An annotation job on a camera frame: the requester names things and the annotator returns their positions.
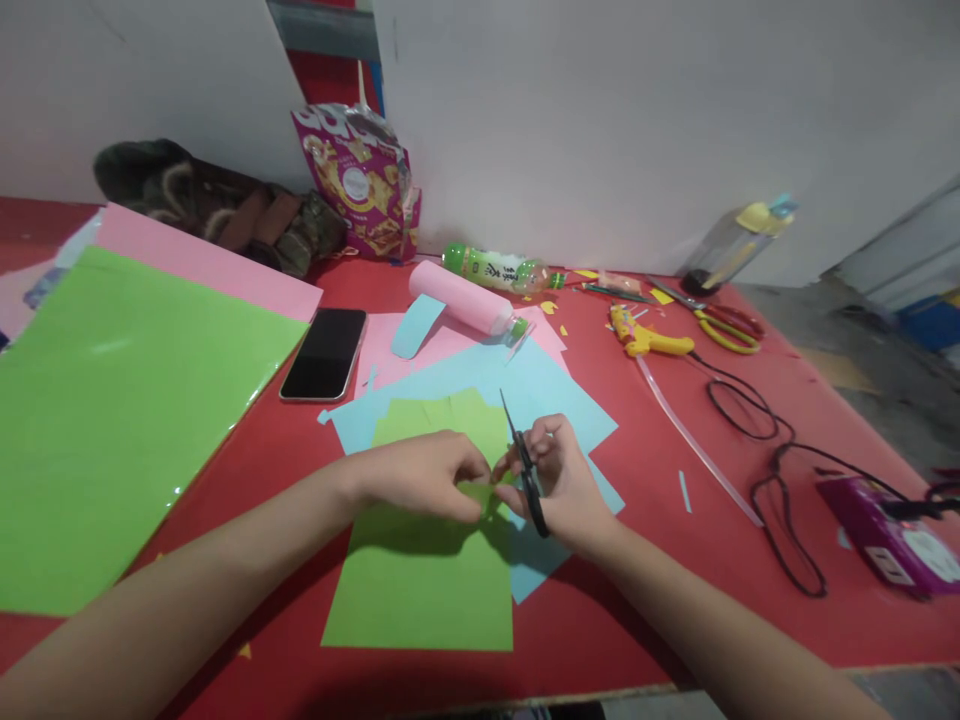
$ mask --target phone screen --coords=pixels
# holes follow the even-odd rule
[[[283,381],[280,397],[285,400],[343,397],[366,321],[363,310],[318,310]]]

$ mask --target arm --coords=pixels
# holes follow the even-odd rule
[[[610,576],[728,717],[889,717],[813,653],[617,521],[566,418],[537,420],[527,444],[549,490],[541,504],[551,532]],[[519,474],[514,450],[494,480],[508,468]],[[528,517],[523,493],[508,485],[496,492]]]
[[[489,482],[440,432],[352,455],[131,575],[0,678],[0,717],[152,718],[288,575],[373,502],[477,522]]]

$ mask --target hand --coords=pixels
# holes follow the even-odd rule
[[[524,433],[524,442],[547,495],[540,499],[547,528],[571,550],[589,554],[616,519],[600,495],[573,427],[564,415],[548,415]],[[514,445],[494,466],[493,481],[500,482],[507,470],[519,477],[521,468]],[[517,515],[530,519],[522,490],[504,484],[494,492]]]
[[[441,430],[344,458],[356,509],[387,502],[410,512],[480,521],[483,509],[456,483],[490,482],[490,466],[463,433]]]

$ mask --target purple snack bag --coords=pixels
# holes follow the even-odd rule
[[[317,191],[347,222],[347,244],[361,255],[412,259],[420,188],[387,121],[368,107],[337,103],[291,115]]]

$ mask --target green bottle cap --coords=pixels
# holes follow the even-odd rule
[[[450,243],[443,251],[441,258],[443,269],[457,275],[463,275],[463,261],[467,254],[467,246],[463,243]]]
[[[527,327],[529,327],[529,325],[530,323],[526,320],[526,318],[517,318],[516,322],[513,323],[513,327],[510,328],[510,337],[519,340],[526,334]]]

